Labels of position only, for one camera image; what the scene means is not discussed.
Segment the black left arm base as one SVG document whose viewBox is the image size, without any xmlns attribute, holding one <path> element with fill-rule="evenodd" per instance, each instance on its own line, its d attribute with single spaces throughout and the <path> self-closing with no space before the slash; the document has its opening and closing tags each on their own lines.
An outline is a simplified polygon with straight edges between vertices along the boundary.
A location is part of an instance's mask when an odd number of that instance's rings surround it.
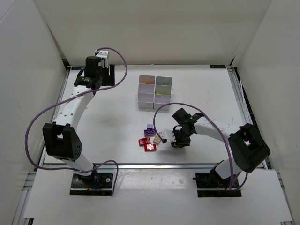
<svg viewBox="0 0 300 225">
<path fill-rule="evenodd" d="M 113 192 L 113 173 L 98 173 L 98 177 L 88 178 L 74 173 L 69 195 L 72 196 L 111 196 Z"/>
</svg>

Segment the red lego brick with dots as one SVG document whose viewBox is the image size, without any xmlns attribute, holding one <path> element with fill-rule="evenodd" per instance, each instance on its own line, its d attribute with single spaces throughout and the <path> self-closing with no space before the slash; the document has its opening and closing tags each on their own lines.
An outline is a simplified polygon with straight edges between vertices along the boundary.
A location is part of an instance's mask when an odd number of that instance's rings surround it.
<svg viewBox="0 0 300 225">
<path fill-rule="evenodd" d="M 153 152 L 153 151 L 157 151 L 157 145 L 156 144 L 146 144 L 144 145 L 144 151 L 145 152 Z"/>
</svg>

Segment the purple lego brick with holes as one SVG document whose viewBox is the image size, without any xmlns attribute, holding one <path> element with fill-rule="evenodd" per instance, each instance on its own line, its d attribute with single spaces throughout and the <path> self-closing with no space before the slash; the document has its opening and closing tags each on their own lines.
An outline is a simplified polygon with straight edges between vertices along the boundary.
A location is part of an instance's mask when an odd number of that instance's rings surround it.
<svg viewBox="0 0 300 225">
<path fill-rule="evenodd" d="M 145 137 L 148 137 L 148 136 L 155 136 L 155 135 L 156 135 L 156 132 L 155 132 L 155 129 L 153 129 L 153 128 L 145 129 L 145 130 L 144 130 L 144 136 L 145 136 Z"/>
</svg>

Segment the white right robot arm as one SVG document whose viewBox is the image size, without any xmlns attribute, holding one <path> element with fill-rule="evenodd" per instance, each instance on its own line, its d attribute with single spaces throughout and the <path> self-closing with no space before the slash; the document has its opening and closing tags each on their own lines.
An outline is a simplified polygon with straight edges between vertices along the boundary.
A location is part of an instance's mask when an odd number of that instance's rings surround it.
<svg viewBox="0 0 300 225">
<path fill-rule="evenodd" d="M 269 155 L 270 149 L 258 129 L 246 123 L 243 126 L 227 125 L 212 121 L 197 112 L 193 115 L 183 108 L 172 116 L 180 126 L 173 129 L 172 146 L 183 148 L 190 145 L 191 135 L 204 135 L 219 140 L 225 144 L 228 159 L 218 163 L 212 170 L 213 177 L 221 181 L 244 171 L 251 173 Z"/>
</svg>

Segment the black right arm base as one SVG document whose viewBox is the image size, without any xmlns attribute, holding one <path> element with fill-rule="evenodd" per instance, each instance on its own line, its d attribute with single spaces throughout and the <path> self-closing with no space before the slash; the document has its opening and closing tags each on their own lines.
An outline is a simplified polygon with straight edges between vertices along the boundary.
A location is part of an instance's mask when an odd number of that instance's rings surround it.
<svg viewBox="0 0 300 225">
<path fill-rule="evenodd" d="M 230 190 L 230 177 L 222 179 L 215 169 L 197 172 L 193 180 L 196 181 L 198 198 L 242 197 L 241 191 L 236 190 L 240 186 L 238 180 L 235 180 Z"/>
</svg>

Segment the tan lego brick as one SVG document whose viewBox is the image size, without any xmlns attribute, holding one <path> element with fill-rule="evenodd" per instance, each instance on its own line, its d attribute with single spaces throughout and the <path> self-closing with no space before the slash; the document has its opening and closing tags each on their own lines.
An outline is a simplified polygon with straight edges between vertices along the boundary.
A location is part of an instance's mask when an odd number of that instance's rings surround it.
<svg viewBox="0 0 300 225">
<path fill-rule="evenodd" d="M 158 145 L 158 144 L 160 144 L 161 139 L 156 135 L 153 139 L 153 142 Z"/>
</svg>

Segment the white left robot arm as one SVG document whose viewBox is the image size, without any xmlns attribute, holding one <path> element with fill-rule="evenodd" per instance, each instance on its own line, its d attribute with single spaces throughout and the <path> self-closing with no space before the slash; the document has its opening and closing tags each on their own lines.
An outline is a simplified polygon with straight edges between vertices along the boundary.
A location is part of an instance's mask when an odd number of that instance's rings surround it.
<svg viewBox="0 0 300 225">
<path fill-rule="evenodd" d="M 86 106 L 96 94 L 94 90 L 115 84 L 114 74 L 109 75 L 114 68 L 109 68 L 108 58 L 108 51 L 86 58 L 85 68 L 78 73 L 74 82 L 71 93 L 74 99 L 65 104 L 51 124 L 43 126 L 47 154 L 76 169 L 75 173 L 82 176 L 90 176 L 94 164 L 83 155 L 83 145 L 76 130 Z M 78 96 L 89 90 L 93 92 Z"/>
</svg>

